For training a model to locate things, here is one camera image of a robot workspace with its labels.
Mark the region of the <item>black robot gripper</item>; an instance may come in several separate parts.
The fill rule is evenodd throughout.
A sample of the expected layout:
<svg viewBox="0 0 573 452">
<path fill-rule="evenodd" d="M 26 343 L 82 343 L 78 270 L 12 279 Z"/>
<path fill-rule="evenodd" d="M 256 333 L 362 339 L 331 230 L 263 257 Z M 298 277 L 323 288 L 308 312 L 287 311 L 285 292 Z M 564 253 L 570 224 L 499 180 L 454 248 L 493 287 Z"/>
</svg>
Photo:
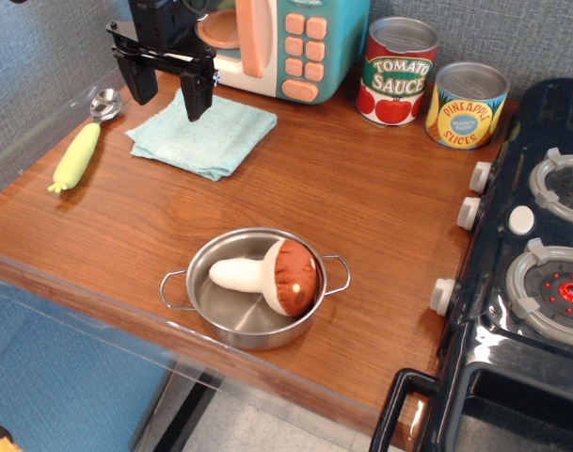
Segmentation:
<svg viewBox="0 0 573 452">
<path fill-rule="evenodd" d="M 112 21 L 112 51 L 133 99 L 145 105 L 158 92 L 155 70 L 180 75 L 190 122 L 213 102 L 215 49 L 197 34 L 207 1 L 130 1 L 129 21 Z"/>
</svg>

